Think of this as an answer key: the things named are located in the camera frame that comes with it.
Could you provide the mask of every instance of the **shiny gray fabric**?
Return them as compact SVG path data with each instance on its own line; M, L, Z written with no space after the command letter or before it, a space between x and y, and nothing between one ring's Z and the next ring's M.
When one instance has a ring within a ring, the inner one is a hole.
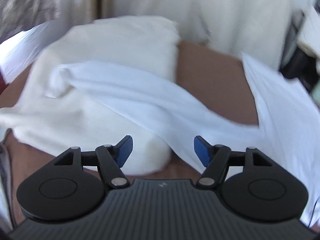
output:
M60 16L60 0L0 0L0 44Z

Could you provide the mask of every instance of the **silver screw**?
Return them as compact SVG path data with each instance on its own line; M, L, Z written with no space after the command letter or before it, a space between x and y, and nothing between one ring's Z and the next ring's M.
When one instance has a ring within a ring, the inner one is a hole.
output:
M212 178L201 178L199 179L199 183L203 186L211 186L214 184L214 179Z
M111 180L111 184L118 187L127 184L127 180L125 178L114 178Z

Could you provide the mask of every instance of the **white fabric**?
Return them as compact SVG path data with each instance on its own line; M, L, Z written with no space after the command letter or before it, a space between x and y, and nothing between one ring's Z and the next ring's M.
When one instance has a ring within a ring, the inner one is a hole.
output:
M320 74L320 15L313 6L305 15L298 33L297 45L307 55L317 59L316 68Z
M77 88L158 135L199 172L204 167L193 150L196 135L236 151L256 146L306 185L309 201L301 220L308 225L320 196L319 111L298 80L285 81L247 55L243 55L243 64L256 100L259 127L226 120L178 85L113 63L60 65L52 72L46 94L59 98L64 97L69 85ZM313 223L320 218L319 206Z
M168 145L158 136L77 90L53 100L44 96L44 89L58 65L90 59L131 65L173 81L179 41L175 24L162 17L122 17L74 27L43 51L18 103L0 109L0 125L13 128L20 142L54 156L71 146L92 151L130 134L135 144L123 172L158 171L170 156Z
M279 69L291 0L114 0L114 16L161 15L184 40L241 58L245 52Z

